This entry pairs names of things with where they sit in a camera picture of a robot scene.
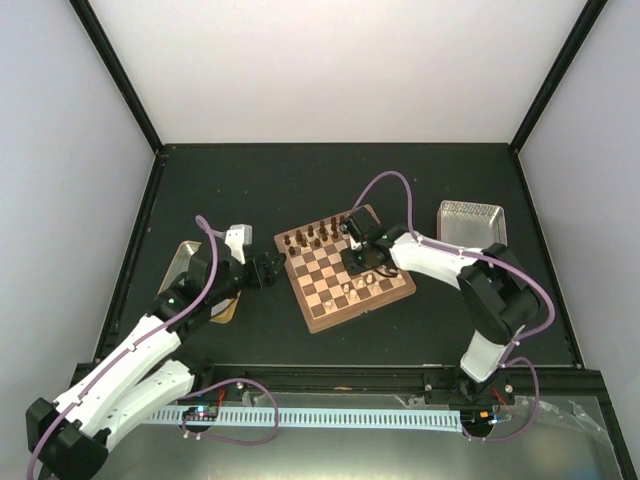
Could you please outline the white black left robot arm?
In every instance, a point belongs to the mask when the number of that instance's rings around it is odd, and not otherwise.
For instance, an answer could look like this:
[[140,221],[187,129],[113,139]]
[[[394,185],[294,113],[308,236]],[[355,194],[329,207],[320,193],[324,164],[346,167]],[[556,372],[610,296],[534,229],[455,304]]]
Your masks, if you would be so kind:
[[172,263],[165,288],[131,333],[55,400],[39,398],[27,409],[29,463],[58,479],[91,479],[149,415],[183,397],[207,397],[215,376],[187,352],[186,340],[242,291],[273,285],[285,259],[242,249],[218,256],[201,246]]

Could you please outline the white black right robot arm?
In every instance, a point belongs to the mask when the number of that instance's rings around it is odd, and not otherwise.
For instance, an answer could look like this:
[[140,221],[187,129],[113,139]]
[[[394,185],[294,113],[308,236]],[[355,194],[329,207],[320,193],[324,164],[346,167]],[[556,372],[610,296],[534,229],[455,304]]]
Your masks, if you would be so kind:
[[457,396],[476,403],[491,390],[491,377],[524,338],[555,319],[549,294],[529,275],[509,248],[465,248],[424,237],[410,227],[388,228],[359,207],[339,222],[349,246],[341,251],[350,274],[382,266],[414,272],[458,290],[474,325],[454,379]]

